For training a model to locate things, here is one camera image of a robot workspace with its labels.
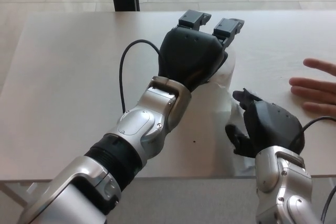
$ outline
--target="cable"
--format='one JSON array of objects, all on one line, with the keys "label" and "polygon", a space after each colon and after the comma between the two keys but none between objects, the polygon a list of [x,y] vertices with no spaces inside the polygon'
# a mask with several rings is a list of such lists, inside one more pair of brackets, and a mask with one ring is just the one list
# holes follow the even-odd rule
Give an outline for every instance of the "cable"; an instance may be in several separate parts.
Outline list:
[{"label": "cable", "polygon": [[331,190],[329,196],[328,196],[328,199],[327,199],[327,202],[326,204],[324,205],[324,208],[323,208],[323,211],[322,211],[322,215],[321,215],[321,221],[322,223],[324,223],[324,220],[325,220],[325,216],[327,215],[327,211],[328,211],[328,207],[330,205],[330,202],[332,200],[332,197],[334,196],[336,192],[336,186]]},{"label": "cable", "polygon": [[300,139],[300,136],[305,132],[306,129],[308,129],[311,125],[313,125],[314,123],[318,122],[318,121],[322,121],[322,120],[330,120],[330,121],[334,121],[336,122],[336,118],[333,118],[332,116],[321,116],[319,118],[316,118],[314,120],[311,120],[309,123],[307,123],[302,130],[294,137],[292,143],[289,146],[289,149],[291,150],[293,146],[296,145],[296,141]]},{"label": "cable", "polygon": [[[319,118],[316,118],[314,120],[311,120],[309,123],[307,123],[303,128],[302,130],[294,137],[292,143],[294,143],[295,145],[295,142],[300,138],[300,136],[305,132],[306,129],[308,129],[311,125],[313,125],[314,123],[318,122],[318,121],[322,121],[322,120],[330,120],[330,121],[334,121],[336,122],[336,118],[333,118],[332,116],[321,116]],[[326,204],[324,205],[324,208],[323,208],[323,211],[322,211],[322,215],[321,215],[321,221],[322,223],[324,223],[324,220],[325,220],[325,216],[327,214],[327,211],[328,211],[328,207],[330,205],[330,202],[332,200],[332,197],[334,196],[336,192],[336,186],[331,190],[330,194],[329,194],[329,197],[327,199],[327,202],[325,202]]]},{"label": "cable", "polygon": [[159,55],[159,58],[162,60],[162,63],[163,63],[163,67],[166,68],[167,67],[167,64],[166,64],[166,61],[164,60],[164,58],[162,57],[159,49],[156,47],[156,45],[154,45],[153,43],[151,43],[150,41],[148,40],[145,40],[145,39],[138,39],[136,41],[133,41],[132,43],[130,43],[125,51],[123,52],[122,56],[121,56],[121,59],[120,59],[120,67],[119,67],[119,89],[120,89],[120,99],[121,99],[121,107],[122,107],[122,113],[125,113],[126,112],[126,108],[125,108],[125,99],[124,99],[124,90],[123,90],[123,86],[122,86],[122,66],[124,64],[124,60],[125,60],[125,56],[128,52],[128,50],[130,50],[130,48],[132,46],[134,46],[135,44],[138,44],[138,43],[145,43],[145,44],[148,44],[150,45],[156,52],[157,54]]}]

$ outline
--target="white table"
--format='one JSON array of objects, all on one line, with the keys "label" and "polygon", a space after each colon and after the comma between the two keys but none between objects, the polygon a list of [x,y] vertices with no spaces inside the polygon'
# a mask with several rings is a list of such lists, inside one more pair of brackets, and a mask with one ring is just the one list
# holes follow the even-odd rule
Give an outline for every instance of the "white table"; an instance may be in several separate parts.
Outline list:
[{"label": "white table", "polygon": [[[231,90],[255,91],[296,115],[305,114],[289,92],[288,79],[306,76],[332,80],[307,70],[305,57],[334,60],[336,12],[209,12],[201,30],[211,33],[222,17],[245,20],[228,48],[236,67]],[[53,179],[114,126],[121,114],[119,60],[140,38],[159,46],[183,12],[34,14],[29,17],[0,96],[0,182]],[[152,76],[157,55],[137,45],[124,65],[127,108],[136,104]],[[306,133],[302,157],[312,176],[336,174],[336,128],[315,124]],[[249,161],[221,143],[167,137],[165,147],[140,177],[250,177]]]}]

